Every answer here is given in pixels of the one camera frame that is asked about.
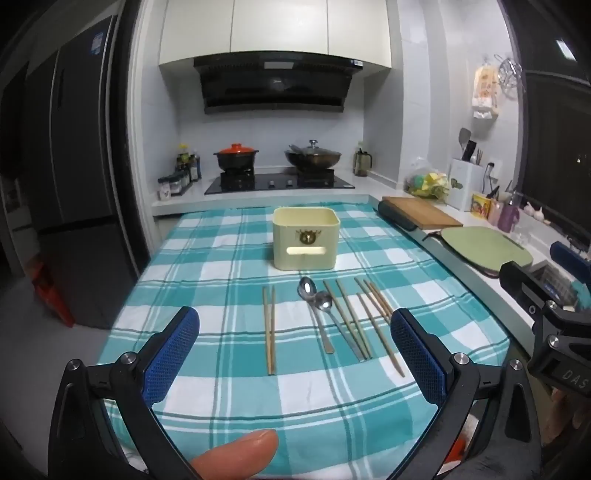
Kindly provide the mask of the person's left hand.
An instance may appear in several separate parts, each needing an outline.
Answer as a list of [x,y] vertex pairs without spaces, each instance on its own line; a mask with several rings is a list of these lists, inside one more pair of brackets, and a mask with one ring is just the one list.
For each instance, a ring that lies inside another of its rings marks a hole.
[[276,430],[257,430],[190,461],[202,479],[249,479],[263,471],[279,447]]

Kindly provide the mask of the person's right hand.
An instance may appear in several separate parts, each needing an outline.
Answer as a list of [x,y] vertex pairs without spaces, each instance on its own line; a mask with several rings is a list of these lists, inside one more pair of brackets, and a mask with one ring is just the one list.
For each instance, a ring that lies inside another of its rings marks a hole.
[[589,399],[553,388],[551,407],[541,428],[542,444],[550,444],[567,426],[578,429],[589,417]]

